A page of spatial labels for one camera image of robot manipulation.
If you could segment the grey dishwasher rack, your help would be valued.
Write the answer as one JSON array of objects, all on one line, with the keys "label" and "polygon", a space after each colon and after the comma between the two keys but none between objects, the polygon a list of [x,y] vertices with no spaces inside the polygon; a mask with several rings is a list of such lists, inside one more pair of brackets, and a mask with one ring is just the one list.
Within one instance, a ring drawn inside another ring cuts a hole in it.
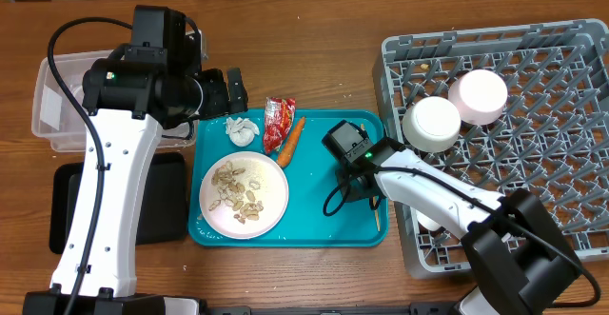
[{"label": "grey dishwasher rack", "polygon": [[584,262],[608,256],[608,28],[597,19],[386,38],[373,69],[387,136],[406,111],[475,69],[495,72],[501,117],[463,125],[423,160],[468,184],[536,194]]}]

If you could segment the teal serving tray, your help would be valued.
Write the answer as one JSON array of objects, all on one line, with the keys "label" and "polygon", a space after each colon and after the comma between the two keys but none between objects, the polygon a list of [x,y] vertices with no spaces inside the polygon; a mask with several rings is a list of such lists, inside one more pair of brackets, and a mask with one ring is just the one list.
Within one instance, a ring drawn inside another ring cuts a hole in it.
[{"label": "teal serving tray", "polygon": [[298,109],[306,123],[295,155],[285,169],[289,202],[282,220],[268,233],[248,240],[229,239],[213,230],[203,219],[199,203],[202,179],[210,167],[228,154],[239,152],[226,134],[226,118],[202,121],[198,125],[192,171],[188,232],[202,246],[243,247],[369,247],[378,245],[389,229],[389,204],[378,208],[381,231],[376,229],[374,211],[367,200],[345,204],[331,217],[323,215],[323,203],[337,185],[336,160],[324,148],[322,139],[340,121],[364,126],[370,139],[384,136],[380,118],[363,109]]}]

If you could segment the clear plastic bin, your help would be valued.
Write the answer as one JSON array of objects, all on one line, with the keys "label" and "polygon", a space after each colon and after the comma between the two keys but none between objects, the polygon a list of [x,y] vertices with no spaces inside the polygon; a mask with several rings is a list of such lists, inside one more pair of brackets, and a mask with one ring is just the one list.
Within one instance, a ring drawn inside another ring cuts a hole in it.
[{"label": "clear plastic bin", "polygon": [[[69,91],[78,100],[84,97],[82,80],[92,64],[110,55],[110,51],[96,50],[60,54],[54,58],[56,67]],[[86,147],[87,130],[65,93],[53,77],[47,59],[38,71],[32,103],[31,131],[49,140],[57,152],[82,152]]]}]

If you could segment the pink plate with peanut shells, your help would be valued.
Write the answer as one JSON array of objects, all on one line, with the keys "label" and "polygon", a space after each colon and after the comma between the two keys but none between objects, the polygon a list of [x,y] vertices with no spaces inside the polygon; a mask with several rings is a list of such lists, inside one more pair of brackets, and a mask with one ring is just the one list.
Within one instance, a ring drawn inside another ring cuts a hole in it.
[{"label": "pink plate with peanut shells", "polygon": [[285,173],[262,153],[241,151],[214,163],[202,179],[202,217],[219,234],[248,240],[280,223],[289,202]]}]

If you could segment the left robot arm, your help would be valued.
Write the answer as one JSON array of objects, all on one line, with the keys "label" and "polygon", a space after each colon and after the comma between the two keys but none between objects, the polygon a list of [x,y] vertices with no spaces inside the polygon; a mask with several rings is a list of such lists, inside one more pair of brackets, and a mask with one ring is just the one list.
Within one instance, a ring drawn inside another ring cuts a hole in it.
[{"label": "left robot arm", "polygon": [[237,69],[203,69],[195,22],[138,6],[130,40],[84,74],[72,105],[87,151],[69,236],[49,289],[25,297],[27,314],[203,314],[198,298],[137,291],[135,246],[148,170],[162,134],[247,109]]}]

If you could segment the white cup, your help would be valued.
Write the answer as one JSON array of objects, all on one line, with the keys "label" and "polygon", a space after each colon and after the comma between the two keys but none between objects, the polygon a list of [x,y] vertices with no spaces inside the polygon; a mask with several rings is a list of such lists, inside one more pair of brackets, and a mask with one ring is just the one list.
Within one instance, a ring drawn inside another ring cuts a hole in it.
[{"label": "white cup", "polygon": [[435,221],[433,221],[432,219],[430,219],[423,213],[419,212],[418,210],[416,211],[416,217],[417,217],[417,221],[418,221],[419,225],[424,227],[426,230],[428,230],[430,232],[436,232],[436,231],[442,229],[442,225],[439,225],[438,223],[436,223]]}]

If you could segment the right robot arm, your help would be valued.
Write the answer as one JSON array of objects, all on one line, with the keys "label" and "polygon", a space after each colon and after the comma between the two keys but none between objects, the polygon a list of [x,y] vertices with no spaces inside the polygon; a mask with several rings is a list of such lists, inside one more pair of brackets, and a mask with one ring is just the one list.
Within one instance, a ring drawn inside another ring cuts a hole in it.
[{"label": "right robot arm", "polygon": [[336,190],[345,202],[383,196],[419,211],[461,242],[477,285],[452,313],[541,314],[581,275],[577,254],[530,191],[503,195],[468,185],[398,141],[371,142],[345,120],[322,143],[342,169]]}]

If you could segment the crumpled white tissue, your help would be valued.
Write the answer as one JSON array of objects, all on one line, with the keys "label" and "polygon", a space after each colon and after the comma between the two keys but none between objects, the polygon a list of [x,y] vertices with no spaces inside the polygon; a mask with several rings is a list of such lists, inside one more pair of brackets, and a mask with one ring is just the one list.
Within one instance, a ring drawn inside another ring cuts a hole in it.
[{"label": "crumpled white tissue", "polygon": [[258,126],[248,118],[227,118],[226,134],[237,147],[244,148],[260,134]]}]

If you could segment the white bowl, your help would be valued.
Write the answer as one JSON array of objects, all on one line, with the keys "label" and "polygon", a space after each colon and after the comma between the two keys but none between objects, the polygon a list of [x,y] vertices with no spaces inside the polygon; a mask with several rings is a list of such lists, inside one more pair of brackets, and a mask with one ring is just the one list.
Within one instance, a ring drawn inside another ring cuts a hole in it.
[{"label": "white bowl", "polygon": [[410,107],[403,117],[403,136],[414,148],[430,153],[452,147],[461,130],[461,116],[447,99],[423,98]]}]

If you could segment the orange carrot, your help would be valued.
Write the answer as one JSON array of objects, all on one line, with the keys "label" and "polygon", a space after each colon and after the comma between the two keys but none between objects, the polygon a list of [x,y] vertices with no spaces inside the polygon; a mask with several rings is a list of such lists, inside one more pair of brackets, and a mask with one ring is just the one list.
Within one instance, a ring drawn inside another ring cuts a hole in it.
[{"label": "orange carrot", "polygon": [[295,153],[296,147],[298,145],[301,133],[305,127],[305,122],[305,117],[300,118],[294,129],[291,131],[289,137],[285,141],[285,145],[276,161],[276,163],[281,168],[287,167],[290,164]]}]

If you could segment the pink bowl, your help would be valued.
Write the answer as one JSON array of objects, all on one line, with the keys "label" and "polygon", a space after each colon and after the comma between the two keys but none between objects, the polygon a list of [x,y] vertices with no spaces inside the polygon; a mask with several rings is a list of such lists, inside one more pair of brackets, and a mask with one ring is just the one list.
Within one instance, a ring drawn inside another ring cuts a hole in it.
[{"label": "pink bowl", "polygon": [[448,100],[457,108],[462,120],[477,126],[488,125],[499,119],[507,96],[507,85],[503,79],[486,69],[467,72],[448,91]]}]

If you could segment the wooden chopstick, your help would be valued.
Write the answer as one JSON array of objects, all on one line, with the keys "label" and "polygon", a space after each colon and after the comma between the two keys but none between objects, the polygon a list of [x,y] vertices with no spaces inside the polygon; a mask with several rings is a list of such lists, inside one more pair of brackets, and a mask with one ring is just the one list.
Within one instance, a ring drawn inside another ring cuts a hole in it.
[{"label": "wooden chopstick", "polygon": [[378,232],[380,232],[381,231],[380,216],[379,216],[379,212],[377,209],[374,210],[374,217],[375,217],[376,229]]}]

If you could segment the red snack wrapper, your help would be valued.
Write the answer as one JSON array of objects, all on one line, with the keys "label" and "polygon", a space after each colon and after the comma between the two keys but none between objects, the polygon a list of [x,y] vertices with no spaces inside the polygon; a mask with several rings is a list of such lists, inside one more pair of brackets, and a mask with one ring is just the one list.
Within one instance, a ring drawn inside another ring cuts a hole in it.
[{"label": "red snack wrapper", "polygon": [[263,147],[266,154],[279,148],[287,137],[293,124],[295,110],[296,100],[294,98],[269,97],[266,99],[263,136]]}]

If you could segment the black rectangular tray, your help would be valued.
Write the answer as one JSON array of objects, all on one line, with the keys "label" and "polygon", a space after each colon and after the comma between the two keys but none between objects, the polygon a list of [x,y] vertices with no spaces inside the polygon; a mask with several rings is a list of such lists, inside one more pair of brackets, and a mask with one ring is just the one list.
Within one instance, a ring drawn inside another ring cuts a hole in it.
[{"label": "black rectangular tray", "polygon": [[[81,163],[59,167],[53,177],[49,249],[62,254],[68,240],[82,177]],[[186,162],[178,152],[157,153],[147,176],[136,244],[183,239],[187,234]]]}]

